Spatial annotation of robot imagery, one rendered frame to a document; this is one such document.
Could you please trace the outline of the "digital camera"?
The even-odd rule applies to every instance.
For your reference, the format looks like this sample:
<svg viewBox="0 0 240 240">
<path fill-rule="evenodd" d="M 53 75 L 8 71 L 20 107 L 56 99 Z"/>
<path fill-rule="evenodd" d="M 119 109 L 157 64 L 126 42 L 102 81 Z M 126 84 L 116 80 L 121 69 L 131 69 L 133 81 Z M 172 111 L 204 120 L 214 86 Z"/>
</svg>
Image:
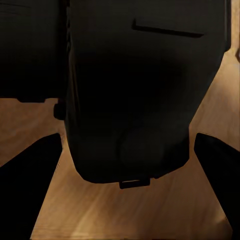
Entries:
<svg viewBox="0 0 240 240">
<path fill-rule="evenodd" d="M 232 45 L 232 0 L 0 0 L 0 98 L 44 103 L 94 184 L 150 185 Z"/>
</svg>

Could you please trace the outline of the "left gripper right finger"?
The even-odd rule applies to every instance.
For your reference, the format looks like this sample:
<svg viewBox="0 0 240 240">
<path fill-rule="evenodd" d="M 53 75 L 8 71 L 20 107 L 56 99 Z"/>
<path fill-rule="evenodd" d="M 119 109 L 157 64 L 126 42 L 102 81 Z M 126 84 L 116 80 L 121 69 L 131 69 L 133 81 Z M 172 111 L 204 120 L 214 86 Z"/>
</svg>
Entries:
<svg viewBox="0 0 240 240">
<path fill-rule="evenodd" d="M 240 151 L 216 137 L 197 133 L 194 152 L 240 240 Z"/>
</svg>

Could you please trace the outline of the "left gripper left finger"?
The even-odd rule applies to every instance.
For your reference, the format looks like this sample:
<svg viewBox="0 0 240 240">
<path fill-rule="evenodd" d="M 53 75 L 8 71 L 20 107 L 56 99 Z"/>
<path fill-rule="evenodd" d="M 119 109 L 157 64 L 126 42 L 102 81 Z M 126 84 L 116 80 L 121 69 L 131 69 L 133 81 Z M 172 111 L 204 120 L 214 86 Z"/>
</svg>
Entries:
<svg viewBox="0 0 240 240">
<path fill-rule="evenodd" d="M 30 240 L 61 153 L 55 133 L 0 166 L 0 240 Z"/>
</svg>

